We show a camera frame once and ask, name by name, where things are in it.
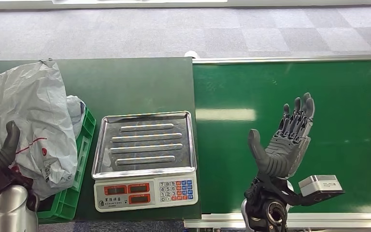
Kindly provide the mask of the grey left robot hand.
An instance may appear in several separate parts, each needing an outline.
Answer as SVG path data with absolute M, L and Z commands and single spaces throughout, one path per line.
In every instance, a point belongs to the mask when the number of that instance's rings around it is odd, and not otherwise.
M 1 168 L 7 168 L 14 162 L 20 138 L 20 129 L 13 120 L 6 124 L 6 131 L 7 136 L 0 148 Z

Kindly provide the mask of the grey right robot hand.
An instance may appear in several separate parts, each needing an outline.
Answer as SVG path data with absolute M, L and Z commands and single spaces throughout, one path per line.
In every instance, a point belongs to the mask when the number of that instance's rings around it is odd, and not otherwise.
M 307 92 L 294 100 L 294 108 L 283 105 L 278 128 L 266 148 L 260 144 L 260 133 L 251 129 L 248 146 L 258 171 L 271 177 L 288 179 L 300 166 L 311 138 L 308 136 L 315 113 L 314 100 Z

